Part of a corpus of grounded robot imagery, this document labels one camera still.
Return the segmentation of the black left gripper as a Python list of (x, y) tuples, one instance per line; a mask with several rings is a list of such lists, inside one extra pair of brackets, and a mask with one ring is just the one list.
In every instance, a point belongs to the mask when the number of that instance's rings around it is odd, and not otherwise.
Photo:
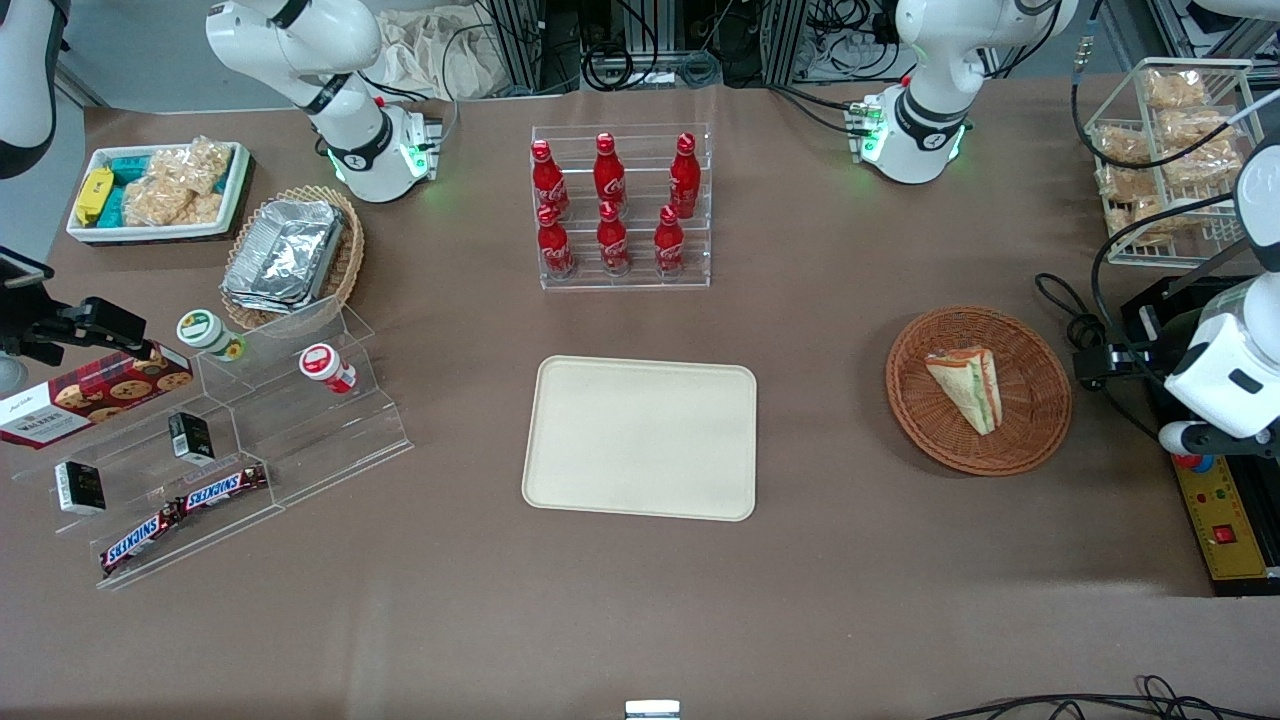
[[(1134, 306), (1130, 328), (1146, 341), (1148, 366), (1155, 379), (1147, 386), (1161, 386), (1176, 369), (1190, 347), (1201, 318), (1201, 307), (1176, 311), (1156, 305)], [(1134, 360), (1120, 345), (1096, 345), (1075, 351), (1075, 379), (1084, 389), (1103, 389), (1114, 379), (1134, 377)]]

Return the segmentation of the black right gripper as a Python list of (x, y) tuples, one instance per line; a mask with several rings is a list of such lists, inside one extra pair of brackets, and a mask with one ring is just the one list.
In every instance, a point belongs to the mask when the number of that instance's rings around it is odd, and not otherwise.
[(129, 354), (150, 354), (147, 323), (105, 299), (69, 305), (52, 299), (3, 299), (3, 351), (50, 366), (61, 363), (65, 346), (86, 347), (88, 333), (102, 346)]

